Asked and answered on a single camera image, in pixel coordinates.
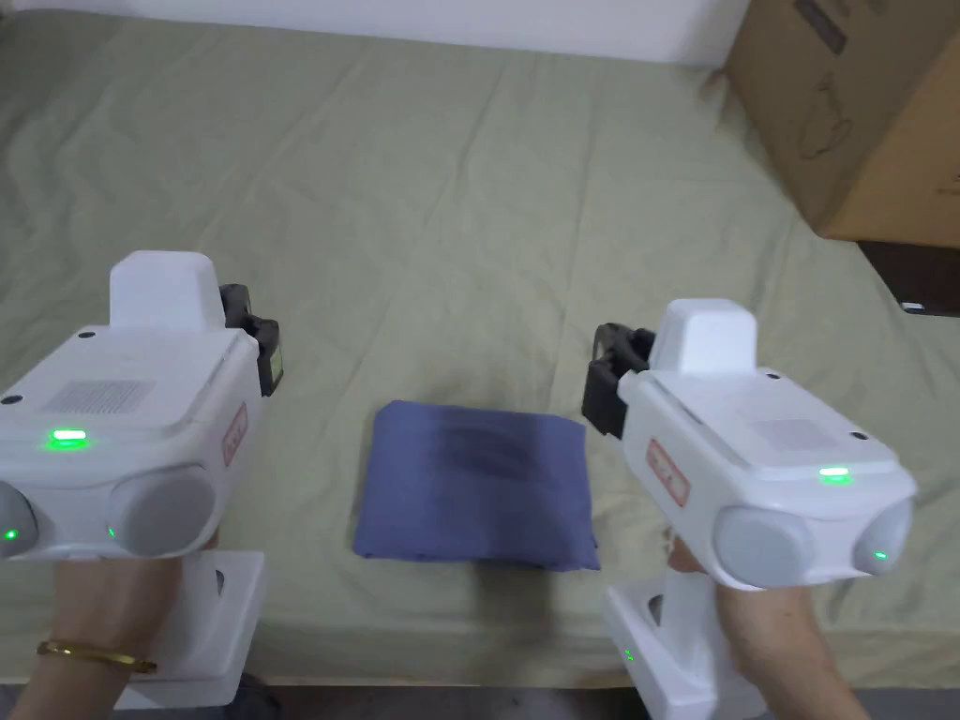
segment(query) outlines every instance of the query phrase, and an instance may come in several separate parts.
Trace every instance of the gold bracelet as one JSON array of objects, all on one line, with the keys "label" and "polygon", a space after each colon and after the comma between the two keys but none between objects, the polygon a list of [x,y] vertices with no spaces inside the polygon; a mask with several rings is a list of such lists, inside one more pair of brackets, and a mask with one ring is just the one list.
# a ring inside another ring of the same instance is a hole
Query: gold bracelet
[{"label": "gold bracelet", "polygon": [[80,645],[73,642],[44,640],[36,647],[36,653],[38,655],[61,655],[66,658],[96,660],[109,665],[120,665],[141,675],[153,675],[156,672],[155,662],[138,660],[123,653],[111,653],[107,650],[100,650],[99,648],[90,647],[89,645]]}]

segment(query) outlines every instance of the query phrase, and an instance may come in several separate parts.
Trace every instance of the white wall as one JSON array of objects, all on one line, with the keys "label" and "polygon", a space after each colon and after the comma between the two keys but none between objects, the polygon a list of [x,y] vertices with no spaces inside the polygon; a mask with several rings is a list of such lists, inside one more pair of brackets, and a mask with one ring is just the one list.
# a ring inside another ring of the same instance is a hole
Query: white wall
[{"label": "white wall", "polygon": [[169,20],[718,66],[749,0],[12,0]]}]

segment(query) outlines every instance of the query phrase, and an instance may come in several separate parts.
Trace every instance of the wrinkled sheet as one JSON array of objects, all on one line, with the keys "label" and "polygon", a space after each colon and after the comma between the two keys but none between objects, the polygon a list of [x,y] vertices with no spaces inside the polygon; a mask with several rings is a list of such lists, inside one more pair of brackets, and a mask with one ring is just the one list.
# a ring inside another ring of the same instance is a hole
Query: wrinkled sheet
[{"label": "wrinkled sheet", "polygon": [[[394,398],[582,421],[594,328],[677,297],[759,317],[763,364],[920,485],[903,559],[822,588],[860,685],[960,684],[960,322],[901,312],[798,217],[722,76],[623,60],[68,13],[0,29],[0,386],[108,318],[134,249],[198,250],[282,323],[287,375],[226,548],[267,553],[249,670],[273,683],[626,684],[604,587],[663,523],[588,432],[602,572],[372,563],[350,550]],[[50,569],[0,566],[22,678]]]}]

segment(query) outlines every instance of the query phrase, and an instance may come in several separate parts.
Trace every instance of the folded fabric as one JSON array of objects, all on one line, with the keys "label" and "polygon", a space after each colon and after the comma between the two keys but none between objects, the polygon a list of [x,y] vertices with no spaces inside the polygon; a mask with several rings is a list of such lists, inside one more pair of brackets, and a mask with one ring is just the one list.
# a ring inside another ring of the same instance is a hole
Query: folded fabric
[{"label": "folded fabric", "polygon": [[552,415],[395,400],[373,422],[353,551],[598,570],[584,442]]}]

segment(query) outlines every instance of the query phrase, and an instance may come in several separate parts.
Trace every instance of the label sticker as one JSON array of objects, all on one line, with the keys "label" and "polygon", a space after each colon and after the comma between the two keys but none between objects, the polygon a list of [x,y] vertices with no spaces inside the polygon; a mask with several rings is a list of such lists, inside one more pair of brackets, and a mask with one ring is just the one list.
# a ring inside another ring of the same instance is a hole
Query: label sticker
[{"label": "label sticker", "polygon": [[233,456],[237,454],[237,450],[240,449],[240,443],[243,442],[244,436],[247,434],[247,427],[250,425],[247,418],[247,403],[243,403],[240,406],[240,409],[237,410],[236,416],[233,418],[233,422],[230,424],[230,427],[227,429],[227,434],[224,436],[223,449],[224,449],[224,467],[229,468],[230,463],[233,462]]},{"label": "label sticker", "polygon": [[647,446],[647,465],[657,474],[673,501],[680,507],[686,505],[690,497],[690,483],[656,439]]}]

